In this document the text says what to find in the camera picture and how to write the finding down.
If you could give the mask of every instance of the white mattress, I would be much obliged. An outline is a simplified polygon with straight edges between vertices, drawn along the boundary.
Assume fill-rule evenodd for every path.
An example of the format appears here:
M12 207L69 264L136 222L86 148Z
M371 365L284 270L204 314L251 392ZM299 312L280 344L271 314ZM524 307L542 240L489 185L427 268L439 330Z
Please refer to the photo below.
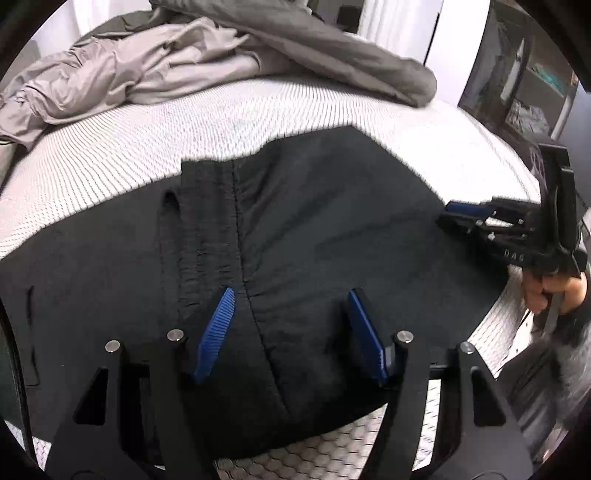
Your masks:
M0 194L0 258L47 225L180 174L183 160L243 157L275 138L341 125L355 126L396 155L442 203L539 200L537 182L518 156L454 106L435 100L414 109L313 78L252 79L160 105L121 106L46 135ZM505 291L469 339L494 373L525 311L520 270L509 272ZM415 468L430 461L438 408L439 383L432 381ZM218 460L220 476L357 478L383 412L255 459ZM44 465L50 445L35 444Z

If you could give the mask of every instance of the metal pin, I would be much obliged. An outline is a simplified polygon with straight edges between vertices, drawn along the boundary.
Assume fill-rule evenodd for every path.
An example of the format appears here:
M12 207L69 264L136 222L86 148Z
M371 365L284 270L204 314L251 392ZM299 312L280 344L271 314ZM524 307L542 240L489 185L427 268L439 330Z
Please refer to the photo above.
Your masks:
M402 343L410 343L414 340L414 335L412 334L412 332L409 332L408 330L400 330L396 334L396 338L400 340Z
M121 348L121 344L118 340L111 340L105 345L105 350L107 350L109 353L114 353L119 350L119 348Z
M467 353L468 355L471 355L472 353L476 352L476 348L470 342L460 343L460 350L462 350L462 352L464 353Z
M171 342L178 342L178 341L182 340L183 337L184 337L184 332L182 330L179 330L178 328L175 328L174 330L170 330L166 334L166 338L168 340L170 340Z

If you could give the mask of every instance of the black fabric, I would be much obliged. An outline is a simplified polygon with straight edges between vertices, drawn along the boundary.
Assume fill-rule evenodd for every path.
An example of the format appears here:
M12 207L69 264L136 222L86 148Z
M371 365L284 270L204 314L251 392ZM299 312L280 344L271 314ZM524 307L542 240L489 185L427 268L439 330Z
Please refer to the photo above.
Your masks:
M549 342L532 343L503 366L497 381L535 458L557 421L561 385L554 349Z
M442 208L403 163L347 127L235 161L186 162L180 184L161 180L43 229L0 262L21 350L33 339L34 433L53 438L72 385L108 340L132 349L193 325L220 285L234 289L236 313L210 381L185 398L214 458L370 412L385 397L351 336L350 288L363 287L393 333L421 336L436 359L505 286L505 267L436 225Z
M23 364L33 341L39 385L27 398L39 438L53 438L72 387L107 341L134 345L165 334L158 214L178 182L162 180L55 223L0 262L0 296Z
M11 415L13 425L21 430L26 452L34 458L35 447L27 409L27 392L22 374L17 340L10 325L4 304L0 300L0 421Z

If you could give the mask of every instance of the crumpled fabric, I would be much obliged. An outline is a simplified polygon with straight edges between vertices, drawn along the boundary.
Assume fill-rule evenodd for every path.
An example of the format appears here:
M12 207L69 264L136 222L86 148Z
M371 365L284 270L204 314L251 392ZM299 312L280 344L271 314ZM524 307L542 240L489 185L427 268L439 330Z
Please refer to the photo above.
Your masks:
M255 35L294 62L338 82L413 107L424 107L437 90L431 70L375 43L359 41L285 0L150 0L153 8L194 17Z
M250 34L206 17L121 39L90 37L35 62L8 85L0 97L0 141L30 150L48 125L75 122L125 101L158 103L220 83L283 73L290 65ZM3 152L7 164L10 148Z
M0 140L0 187L4 183L4 178L10 170L12 157L17 151L17 145L7 141Z

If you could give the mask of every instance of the shelf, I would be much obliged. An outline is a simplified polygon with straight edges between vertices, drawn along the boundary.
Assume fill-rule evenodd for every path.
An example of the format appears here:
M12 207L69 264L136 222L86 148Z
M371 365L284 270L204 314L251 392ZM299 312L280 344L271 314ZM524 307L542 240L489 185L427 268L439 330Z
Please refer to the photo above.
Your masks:
M535 70L533 70L530 67L526 67L526 70L528 72L530 72L531 74L533 74L534 76L536 76L541 82L544 82L544 84L546 84L554 93L556 93L556 95L558 95L560 98L564 98L565 95L558 90L554 85L552 85L551 83L546 82Z

